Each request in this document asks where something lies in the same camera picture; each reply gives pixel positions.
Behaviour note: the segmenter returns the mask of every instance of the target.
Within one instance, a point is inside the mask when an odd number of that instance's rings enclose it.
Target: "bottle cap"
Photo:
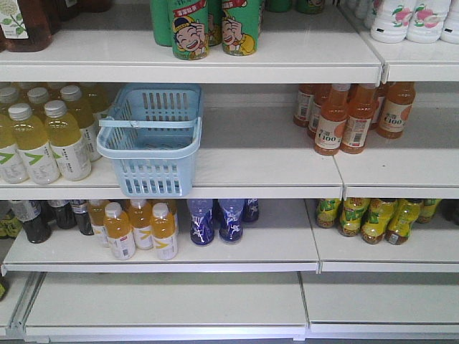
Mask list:
[[[118,218],[121,215],[121,205],[116,202],[111,202],[105,207],[105,215],[107,217],[112,217],[114,219]]]
[[[74,102],[79,100],[82,96],[81,90],[78,86],[69,85],[65,86],[60,90],[62,99],[67,102]]]
[[[21,102],[8,108],[9,117],[12,120],[26,120],[32,116],[32,109],[29,104]]]
[[[49,93],[44,87],[36,87],[27,92],[27,97],[32,104],[43,104],[49,100]]]
[[[61,100],[51,100],[44,105],[44,111],[48,117],[61,117],[67,113],[67,106]]]

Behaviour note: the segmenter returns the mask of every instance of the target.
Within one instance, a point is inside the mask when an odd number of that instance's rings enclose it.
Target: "store shelf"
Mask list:
[[[260,218],[244,225],[242,240],[224,244],[218,237],[206,247],[189,238],[189,215],[179,203],[179,253],[159,260],[153,250],[138,249],[127,261],[113,258],[93,236],[56,229],[44,243],[30,244],[21,232],[4,260],[10,271],[40,272],[284,272],[316,271],[318,256],[303,200],[260,200]]]
[[[335,6],[318,16],[266,12],[254,55],[218,46],[189,62],[154,42],[148,1],[119,2],[64,23],[41,52],[2,52],[2,81],[379,82],[380,61]]]
[[[302,273],[308,338],[458,339],[456,274]]]
[[[344,16],[383,64],[382,82],[459,81],[459,45],[438,40],[421,44],[405,39],[396,44],[373,39],[361,20],[347,6],[339,7]]]
[[[48,273],[26,340],[304,339],[296,273]]]

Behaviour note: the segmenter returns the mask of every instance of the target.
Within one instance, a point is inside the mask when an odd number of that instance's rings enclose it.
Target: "bottle label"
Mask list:
[[[108,244],[110,245],[113,256],[119,260],[129,259],[136,253],[136,243],[134,242],[134,235],[131,231],[121,238],[114,239],[108,237]]]
[[[391,133],[403,131],[404,124],[410,115],[411,105],[399,105],[386,100],[379,120],[379,127]]]
[[[177,232],[167,238],[153,237],[153,245],[159,259],[172,259],[178,251]]]
[[[48,184],[59,178],[60,172],[49,143],[31,150],[18,150],[30,178],[37,184]]]
[[[0,149],[0,176],[7,183],[18,183],[28,178],[27,170],[16,150],[16,143]]]
[[[137,228],[133,226],[134,240],[139,249],[150,249],[153,247],[153,237],[151,236],[151,226]]]
[[[29,38],[17,0],[0,3],[0,25],[7,39]]]
[[[335,149],[341,144],[346,121],[334,122],[321,117],[318,122],[316,145],[324,149]]]
[[[64,178],[77,180],[86,177],[91,171],[91,162],[83,138],[72,145],[63,147],[51,145],[51,148]]]
[[[344,129],[343,144],[354,148],[363,147],[371,123],[371,118],[360,120],[358,118],[349,117],[346,122],[346,128]]]

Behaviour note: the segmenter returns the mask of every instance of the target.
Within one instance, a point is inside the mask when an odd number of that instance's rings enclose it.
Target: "dark bottle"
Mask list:
[[[26,231],[27,239],[33,244],[47,241],[51,229],[42,217],[38,201],[10,201],[14,214]]]
[[[81,234],[94,235],[93,227],[91,226],[91,219],[89,217],[87,200],[73,199],[70,201],[72,211],[77,219],[78,229]]]
[[[42,0],[9,2],[8,6],[0,7],[0,22],[10,52],[38,52],[52,42]]]
[[[56,225],[62,229],[71,229],[77,225],[77,219],[72,211],[72,206],[66,199],[53,199],[48,201],[54,210]]]

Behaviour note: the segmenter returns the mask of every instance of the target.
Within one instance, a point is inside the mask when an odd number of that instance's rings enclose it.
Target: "white bottle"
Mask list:
[[[450,5],[451,0],[417,0],[407,39],[416,43],[436,42],[442,33]]]
[[[416,0],[383,0],[372,25],[371,36],[383,43],[399,43],[408,32]]]

